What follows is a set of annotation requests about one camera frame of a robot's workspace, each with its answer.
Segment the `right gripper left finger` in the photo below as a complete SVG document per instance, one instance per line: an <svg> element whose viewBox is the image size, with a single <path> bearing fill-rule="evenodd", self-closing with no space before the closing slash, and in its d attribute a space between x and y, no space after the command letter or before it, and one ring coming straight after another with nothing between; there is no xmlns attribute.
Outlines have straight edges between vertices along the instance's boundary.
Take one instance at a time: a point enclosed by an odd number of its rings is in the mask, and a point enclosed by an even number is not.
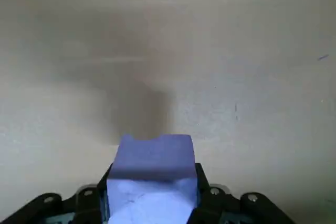
<svg viewBox="0 0 336 224"><path fill-rule="evenodd" d="M97 184L80 187L71 197L41 194L1 223L108 223L111 217L105 172Z"/></svg>

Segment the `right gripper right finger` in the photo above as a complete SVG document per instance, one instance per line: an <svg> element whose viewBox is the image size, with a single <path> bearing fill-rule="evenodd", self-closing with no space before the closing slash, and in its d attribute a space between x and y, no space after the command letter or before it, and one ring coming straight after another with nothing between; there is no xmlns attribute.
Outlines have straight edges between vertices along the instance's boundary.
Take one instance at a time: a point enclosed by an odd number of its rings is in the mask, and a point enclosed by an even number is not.
<svg viewBox="0 0 336 224"><path fill-rule="evenodd" d="M198 203L188 223L293 223L293 220L265 195L248 192L238 199L217 186L211 186L200 163L196 163L195 168Z"/></svg>

